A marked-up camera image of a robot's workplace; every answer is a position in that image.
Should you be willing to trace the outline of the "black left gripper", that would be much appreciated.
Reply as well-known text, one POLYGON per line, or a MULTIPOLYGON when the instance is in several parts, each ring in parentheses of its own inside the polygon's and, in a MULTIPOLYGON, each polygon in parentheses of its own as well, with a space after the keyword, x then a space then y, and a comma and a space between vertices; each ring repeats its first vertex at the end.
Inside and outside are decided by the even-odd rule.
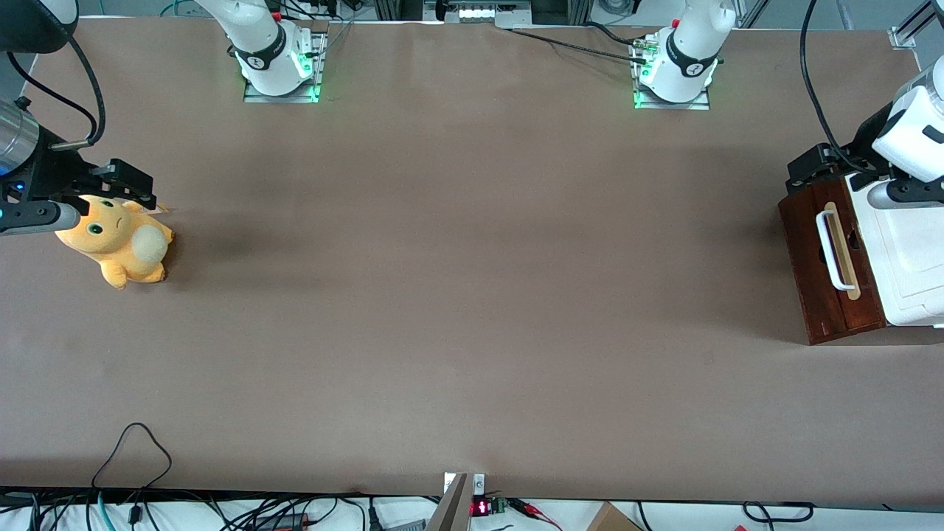
POLYGON ((872 144, 886 125, 891 108, 892 104, 888 103, 879 111, 874 112, 859 125, 853 140, 839 148, 849 159, 848 162, 840 155, 833 154, 833 149, 826 142, 814 145, 805 155, 800 155, 789 162, 789 177, 785 180, 786 194, 799 194, 806 187, 818 184, 820 181, 830 181, 854 173, 856 169, 853 165, 875 173, 873 176, 867 175, 860 178, 859 181, 862 184, 871 184, 871 182, 887 178, 888 161, 877 154, 872 144))

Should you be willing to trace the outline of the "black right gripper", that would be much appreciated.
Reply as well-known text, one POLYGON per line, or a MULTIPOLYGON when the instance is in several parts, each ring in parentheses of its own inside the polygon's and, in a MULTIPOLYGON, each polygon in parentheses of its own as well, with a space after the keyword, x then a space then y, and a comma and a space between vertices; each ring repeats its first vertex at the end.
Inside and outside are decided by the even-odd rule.
POLYGON ((108 161, 108 185, 75 150, 52 149, 62 139, 37 124, 21 124, 21 202, 60 201, 64 196, 121 192, 122 207, 137 214, 158 214, 154 179, 121 159, 108 161))

